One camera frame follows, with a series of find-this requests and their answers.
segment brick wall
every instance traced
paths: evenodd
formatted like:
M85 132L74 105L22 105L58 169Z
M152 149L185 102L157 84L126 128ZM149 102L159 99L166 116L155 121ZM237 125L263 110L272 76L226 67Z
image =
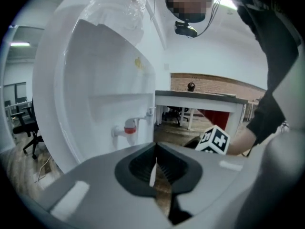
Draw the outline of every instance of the brick wall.
M256 99L261 98L265 94L264 89L236 80L213 75L186 73L172 73L171 90L187 91L189 82L195 83L195 92L198 93L235 94L237 98L243 98L255 103L258 102ZM247 104L244 120L254 117L254 111L252 111L251 116L249 116L250 112L251 104Z

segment red faucet handle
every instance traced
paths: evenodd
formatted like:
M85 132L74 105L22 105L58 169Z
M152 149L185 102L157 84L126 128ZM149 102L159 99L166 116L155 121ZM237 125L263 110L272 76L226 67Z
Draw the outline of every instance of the red faucet handle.
M137 132L137 127L133 127L133 128L124 128L124 132L126 133L126 134L134 134L134 133L136 133Z

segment ceiling light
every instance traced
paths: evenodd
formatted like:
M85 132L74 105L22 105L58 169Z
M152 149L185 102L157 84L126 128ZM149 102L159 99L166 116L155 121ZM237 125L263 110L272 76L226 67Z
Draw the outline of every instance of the ceiling light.
M29 47L30 44L28 42L11 42L11 47Z
M234 5L232 0L220 0L220 5L226 6L233 10L237 10L237 7Z

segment black office chair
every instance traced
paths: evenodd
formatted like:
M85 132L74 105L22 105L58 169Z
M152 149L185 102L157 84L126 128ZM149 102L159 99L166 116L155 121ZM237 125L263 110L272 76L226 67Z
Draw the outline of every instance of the black office chair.
M28 111L30 119L24 120L22 118L22 116L25 114L25 112L12 114L11 117L18 117L18 119L20 121L20 125L13 128L13 133L19 134L19 133L26 132L28 134L28 137L30 137L31 133L32 133L33 139L23 148L23 152L25 154L27 154L26 149L33 145L32 158L37 159L37 156L35 155L35 149L39 142L43 142L43 139L42 139L41 135L37 136L39 128L38 128L37 121L36 121L33 101L32 101L31 107L25 107L25 108L22 108L22 110Z
M187 85L187 91L188 91L188 92L193 92L193 91L195 90L195 87L196 87L196 85L194 84L194 82L190 82L190 83L188 83L188 85ZM174 106L168 106L168 107L170 108L171 111L165 114L165 121L167 121L167 118L168 118L168 117L174 117L174 118L177 119L178 125L180 125L179 117L181 117L182 108L180 108L180 107L174 107ZM185 108L185 109L184 109L184 112L188 112L188 111L189 111L188 108Z

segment person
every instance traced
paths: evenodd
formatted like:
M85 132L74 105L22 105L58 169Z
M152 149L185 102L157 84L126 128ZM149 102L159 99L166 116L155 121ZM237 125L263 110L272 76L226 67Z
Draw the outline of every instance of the person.
M165 0L167 8L177 18L186 22L201 22L204 14L212 7L212 1ZM230 144L227 152L230 155L242 154L262 143L270 134L275 133L285 120L272 93L298 57L299 42L282 23L279 14L284 14L285 8L280 7L278 1L282 0L239 0L237 4L239 16L250 27L266 54L268 89L254 113L253 120Z

